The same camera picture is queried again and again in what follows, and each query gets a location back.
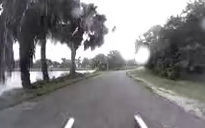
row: water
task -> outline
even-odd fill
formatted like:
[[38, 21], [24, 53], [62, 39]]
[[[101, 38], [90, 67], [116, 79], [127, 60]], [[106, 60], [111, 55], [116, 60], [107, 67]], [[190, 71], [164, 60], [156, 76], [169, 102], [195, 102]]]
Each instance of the water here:
[[[79, 73], [92, 73], [94, 70], [83, 70], [83, 71], [77, 71]], [[69, 71], [50, 71], [49, 77], [50, 78], [57, 78], [61, 75], [66, 75], [69, 73]], [[31, 82], [35, 82], [37, 80], [42, 80], [42, 73], [39, 71], [33, 71], [30, 72], [30, 80]], [[21, 79], [20, 79], [20, 72], [13, 72], [12, 76], [7, 79], [5, 84], [0, 84], [0, 95], [2, 95], [4, 92], [12, 90], [12, 89], [17, 89], [17, 88], [22, 88], [21, 85]]]

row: sky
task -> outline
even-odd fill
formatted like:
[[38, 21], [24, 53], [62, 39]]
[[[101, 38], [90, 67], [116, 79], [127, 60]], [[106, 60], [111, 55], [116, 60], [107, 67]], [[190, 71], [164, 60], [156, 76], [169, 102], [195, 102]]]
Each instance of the sky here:
[[[135, 57], [135, 40], [154, 25], [163, 25], [171, 15], [180, 14], [188, 0], [82, 0], [94, 3], [98, 12], [107, 17], [106, 26], [109, 34], [105, 36], [104, 45], [94, 51], [80, 47], [77, 56], [93, 58], [99, 53], [108, 54], [111, 50], [119, 50], [126, 59]], [[19, 58], [19, 45], [14, 45], [15, 59]], [[61, 58], [71, 58], [71, 52], [66, 45], [54, 45], [47, 41], [47, 58], [61, 61]], [[40, 47], [37, 47], [35, 59], [40, 58]]]

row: grass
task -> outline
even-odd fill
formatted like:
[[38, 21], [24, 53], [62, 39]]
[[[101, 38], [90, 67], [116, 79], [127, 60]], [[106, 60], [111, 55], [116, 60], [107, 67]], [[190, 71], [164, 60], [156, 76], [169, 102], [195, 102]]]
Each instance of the grass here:
[[185, 80], [178, 80], [178, 81], [169, 80], [169, 79], [155, 76], [154, 74], [152, 74], [147, 70], [136, 70], [136, 71], [131, 71], [130, 73], [136, 77], [140, 77], [149, 81], [155, 86], [172, 90], [185, 97], [197, 99], [205, 103], [204, 83], [185, 81]]
[[80, 75], [76, 77], [64, 76], [64, 77], [53, 79], [50, 82], [39, 81], [34, 83], [34, 85], [38, 87], [37, 89], [31, 89], [31, 90], [14, 89], [0, 96], [0, 110], [15, 106], [17, 104], [36, 98], [38, 96], [51, 93], [53, 91], [72, 85], [79, 81], [91, 77], [95, 77], [100, 73], [101, 72], [95, 72], [95, 73]]

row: road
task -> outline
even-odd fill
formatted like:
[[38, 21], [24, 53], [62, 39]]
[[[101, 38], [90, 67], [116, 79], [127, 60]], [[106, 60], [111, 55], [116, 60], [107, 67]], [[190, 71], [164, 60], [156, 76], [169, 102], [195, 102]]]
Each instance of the road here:
[[205, 121], [150, 92], [124, 71], [104, 73], [0, 111], [0, 128], [135, 128], [139, 112], [150, 128], [205, 128]]

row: white lane marking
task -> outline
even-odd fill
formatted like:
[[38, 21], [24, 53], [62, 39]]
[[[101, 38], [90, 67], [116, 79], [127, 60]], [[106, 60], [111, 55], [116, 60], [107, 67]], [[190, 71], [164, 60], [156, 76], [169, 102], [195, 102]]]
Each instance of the white lane marking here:
[[146, 123], [142, 120], [142, 118], [141, 118], [140, 115], [137, 114], [137, 115], [135, 115], [134, 117], [135, 117], [135, 120], [136, 120], [136, 122], [138, 123], [138, 125], [139, 125], [140, 128], [148, 128], [147, 125], [146, 125]]
[[74, 118], [69, 118], [64, 128], [72, 128], [74, 124]]

